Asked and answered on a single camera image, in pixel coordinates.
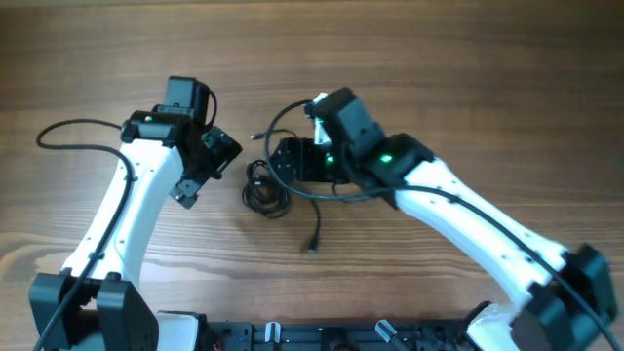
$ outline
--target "black mounting bracket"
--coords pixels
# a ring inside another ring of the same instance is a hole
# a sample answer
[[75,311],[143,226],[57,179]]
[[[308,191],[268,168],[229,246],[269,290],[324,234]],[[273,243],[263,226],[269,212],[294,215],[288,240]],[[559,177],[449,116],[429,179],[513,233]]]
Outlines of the black mounting bracket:
[[348,182],[332,151],[314,144],[314,139],[309,137],[281,139],[270,162],[286,184],[295,181]]
[[[409,171],[420,162],[434,160],[433,151],[407,134],[386,137],[349,88],[309,103],[305,110],[322,122],[336,164],[351,169],[345,178],[364,190],[405,185],[403,178]],[[394,192],[379,196],[396,208]]]
[[[588,245],[565,253],[561,276],[608,326],[617,316],[608,261]],[[512,322],[512,339],[521,350],[584,350],[601,331],[576,301],[555,281],[533,284],[532,299]]]
[[[39,333],[75,284],[66,269],[60,275],[40,273],[30,287],[29,300]],[[86,279],[46,339],[44,349],[70,349],[87,336],[101,332],[107,350],[148,351],[158,347],[158,322],[131,282],[118,273],[104,280]],[[91,299],[96,309],[85,309]]]
[[186,209],[195,204],[206,181],[221,179],[223,170],[243,150],[219,127],[204,125],[209,94],[208,86],[195,78],[171,77],[165,104],[151,112],[136,111],[122,128],[124,142],[139,138],[177,147],[184,172],[170,195]]

